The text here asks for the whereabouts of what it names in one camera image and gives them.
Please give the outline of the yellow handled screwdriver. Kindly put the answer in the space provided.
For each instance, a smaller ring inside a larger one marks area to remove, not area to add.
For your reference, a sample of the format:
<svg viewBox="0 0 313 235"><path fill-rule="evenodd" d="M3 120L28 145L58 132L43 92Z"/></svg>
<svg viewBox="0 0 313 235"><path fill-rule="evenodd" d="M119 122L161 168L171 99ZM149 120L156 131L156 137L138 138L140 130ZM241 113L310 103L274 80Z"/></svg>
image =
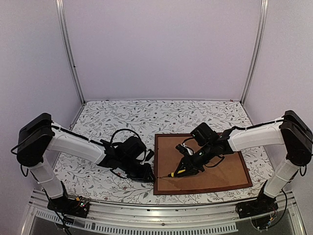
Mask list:
<svg viewBox="0 0 313 235"><path fill-rule="evenodd" d="M178 172L171 172L166 176L162 176L159 178L175 178L175 177L179 177L180 175L182 175L185 172L185 169L183 170L179 170Z"/></svg>

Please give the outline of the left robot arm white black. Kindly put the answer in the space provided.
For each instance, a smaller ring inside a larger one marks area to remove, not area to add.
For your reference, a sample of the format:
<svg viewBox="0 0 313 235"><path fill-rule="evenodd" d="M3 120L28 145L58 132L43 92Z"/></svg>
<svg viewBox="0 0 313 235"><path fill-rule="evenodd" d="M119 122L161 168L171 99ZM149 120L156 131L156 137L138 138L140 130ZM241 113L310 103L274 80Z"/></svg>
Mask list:
<svg viewBox="0 0 313 235"><path fill-rule="evenodd" d="M120 169L133 181L154 183L152 167L140 155L149 159L154 152L146 147L140 136L133 132L124 142L94 141L63 128L42 113L19 131L18 143L11 150L21 166L26 167L46 191L48 198L61 212L69 212L73 203L65 186L56 177L45 160L47 151L58 151L87 160L110 171Z"/></svg>

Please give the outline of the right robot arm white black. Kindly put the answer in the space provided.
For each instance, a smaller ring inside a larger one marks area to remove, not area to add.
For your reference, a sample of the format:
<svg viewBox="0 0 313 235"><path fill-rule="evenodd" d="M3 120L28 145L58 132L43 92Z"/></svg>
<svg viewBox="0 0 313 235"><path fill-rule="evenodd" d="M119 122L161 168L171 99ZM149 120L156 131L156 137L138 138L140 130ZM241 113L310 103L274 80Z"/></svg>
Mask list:
<svg viewBox="0 0 313 235"><path fill-rule="evenodd" d="M187 147L178 144L176 149L183 157L169 177L193 176L203 172L204 166L217 156L256 147L277 145L285 148L285 158L253 202L256 213L264 213L270 208L279 192L313 157L313 132L293 110L285 111L283 116L269 122L249 127L233 126L220 134L203 122L191 132L191 136L200 149L190 154Z"/></svg>

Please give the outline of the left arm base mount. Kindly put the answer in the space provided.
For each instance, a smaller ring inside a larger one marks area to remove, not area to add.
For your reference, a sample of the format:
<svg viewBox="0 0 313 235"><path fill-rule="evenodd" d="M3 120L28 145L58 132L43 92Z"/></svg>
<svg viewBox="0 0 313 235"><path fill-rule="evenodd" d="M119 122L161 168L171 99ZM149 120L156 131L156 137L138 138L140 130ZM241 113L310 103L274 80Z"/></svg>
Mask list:
<svg viewBox="0 0 313 235"><path fill-rule="evenodd" d="M71 199L63 195L60 198L49 199L47 208L65 215L87 218L90 208L89 202L89 199L82 196Z"/></svg>

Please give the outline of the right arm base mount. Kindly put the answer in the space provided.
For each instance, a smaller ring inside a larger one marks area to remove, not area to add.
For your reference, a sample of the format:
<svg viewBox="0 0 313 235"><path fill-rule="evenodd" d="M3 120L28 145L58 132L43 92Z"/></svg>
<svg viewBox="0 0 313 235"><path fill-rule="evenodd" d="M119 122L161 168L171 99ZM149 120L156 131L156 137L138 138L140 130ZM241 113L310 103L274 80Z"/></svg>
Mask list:
<svg viewBox="0 0 313 235"><path fill-rule="evenodd" d="M276 198L271 198L263 194L255 200L238 203L235 207L239 218L257 216L276 210L278 210Z"/></svg>

